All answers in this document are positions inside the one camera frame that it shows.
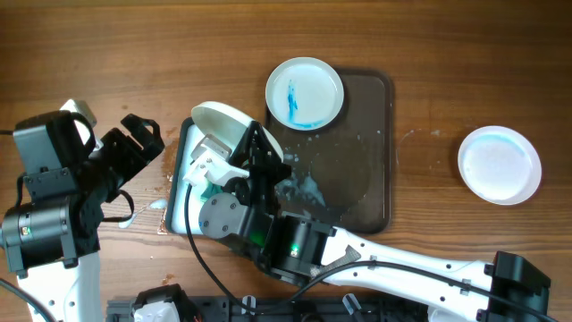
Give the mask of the white plate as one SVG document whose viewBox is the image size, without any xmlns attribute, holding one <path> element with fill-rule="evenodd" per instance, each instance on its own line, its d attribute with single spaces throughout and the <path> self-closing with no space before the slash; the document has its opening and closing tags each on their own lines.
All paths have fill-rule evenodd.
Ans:
<svg viewBox="0 0 572 322">
<path fill-rule="evenodd" d="M 344 103 L 341 76 L 313 57 L 291 58 L 278 65 L 265 86 L 273 118 L 296 131 L 314 131 L 331 123 Z"/>
<path fill-rule="evenodd" d="M 193 124 L 188 128 L 184 151 L 192 150 L 207 135 L 211 134 L 231 150 L 232 165 L 245 167 L 248 148 L 240 145 L 243 134 L 253 119 L 239 109 L 215 101 L 206 101 L 191 109 Z"/>
<path fill-rule="evenodd" d="M 531 142 L 503 126 L 484 126 L 469 133 L 458 150 L 458 169 L 476 196 L 501 206 L 530 199 L 543 174 Z"/>
</svg>

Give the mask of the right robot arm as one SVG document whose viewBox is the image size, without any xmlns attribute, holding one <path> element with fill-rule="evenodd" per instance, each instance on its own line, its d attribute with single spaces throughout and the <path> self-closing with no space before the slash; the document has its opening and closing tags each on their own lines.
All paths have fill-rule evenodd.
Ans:
<svg viewBox="0 0 572 322">
<path fill-rule="evenodd" d="M 551 281 L 518 255 L 491 263 L 432 258 L 282 211 L 276 185 L 290 176 L 280 146 L 256 122 L 217 121 L 210 163 L 226 167 L 222 191 L 201 208 L 205 237 L 306 292 L 316 284 L 356 286 L 424 304 L 435 321 L 545 321 Z"/>
</svg>

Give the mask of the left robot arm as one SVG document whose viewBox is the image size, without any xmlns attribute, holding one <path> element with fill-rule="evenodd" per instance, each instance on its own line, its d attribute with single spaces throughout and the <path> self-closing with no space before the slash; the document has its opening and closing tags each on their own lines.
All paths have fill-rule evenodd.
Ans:
<svg viewBox="0 0 572 322">
<path fill-rule="evenodd" d="M 25 171 L 17 201 L 1 223 L 1 247 L 17 283 L 1 285 L 24 300 L 35 321 L 100 321 L 102 223 L 126 216 L 104 215 L 104 203 L 126 197 L 123 185 L 164 150 L 159 125 L 128 114 L 96 146 L 95 134 L 82 140 L 76 127 L 88 119 L 55 111 L 18 123 L 13 140 Z"/>
</svg>

